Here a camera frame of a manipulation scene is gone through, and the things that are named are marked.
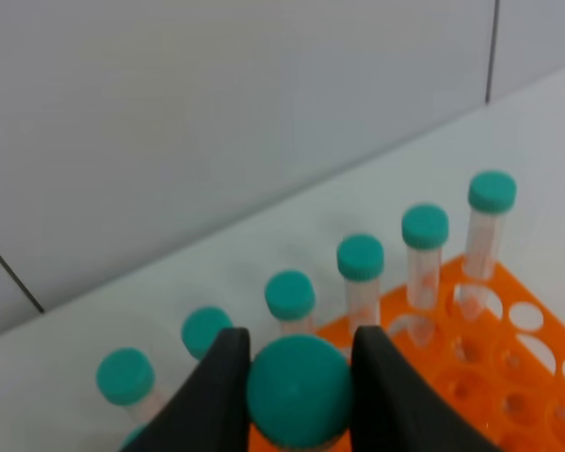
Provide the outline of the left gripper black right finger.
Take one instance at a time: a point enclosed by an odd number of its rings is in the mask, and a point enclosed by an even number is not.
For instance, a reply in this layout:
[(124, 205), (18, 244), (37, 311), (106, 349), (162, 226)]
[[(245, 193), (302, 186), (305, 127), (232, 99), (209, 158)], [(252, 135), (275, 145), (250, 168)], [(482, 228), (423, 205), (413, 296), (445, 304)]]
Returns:
[(351, 353), (354, 451), (496, 451), (411, 367), (377, 326), (354, 334)]

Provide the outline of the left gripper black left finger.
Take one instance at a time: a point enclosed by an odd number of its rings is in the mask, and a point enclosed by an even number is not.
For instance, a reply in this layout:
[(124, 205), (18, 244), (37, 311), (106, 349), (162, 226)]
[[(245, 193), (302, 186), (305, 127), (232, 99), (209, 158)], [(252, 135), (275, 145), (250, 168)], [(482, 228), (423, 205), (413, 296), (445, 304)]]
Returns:
[(154, 451), (247, 451), (250, 334), (222, 330), (166, 407), (148, 424)]

